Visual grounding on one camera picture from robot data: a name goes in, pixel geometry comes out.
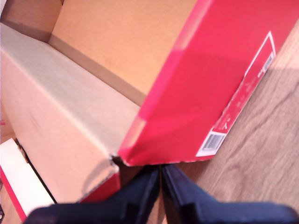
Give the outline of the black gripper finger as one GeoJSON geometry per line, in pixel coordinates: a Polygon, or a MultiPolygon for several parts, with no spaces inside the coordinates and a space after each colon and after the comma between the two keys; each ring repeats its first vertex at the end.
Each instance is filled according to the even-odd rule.
{"type": "Polygon", "coordinates": [[[297,224],[291,207],[271,202],[219,202],[176,165],[161,166],[162,192],[170,224],[297,224]]]}
{"type": "Polygon", "coordinates": [[[159,166],[145,166],[107,200],[61,203],[32,211],[26,224],[145,224],[160,191],[159,166]]]}

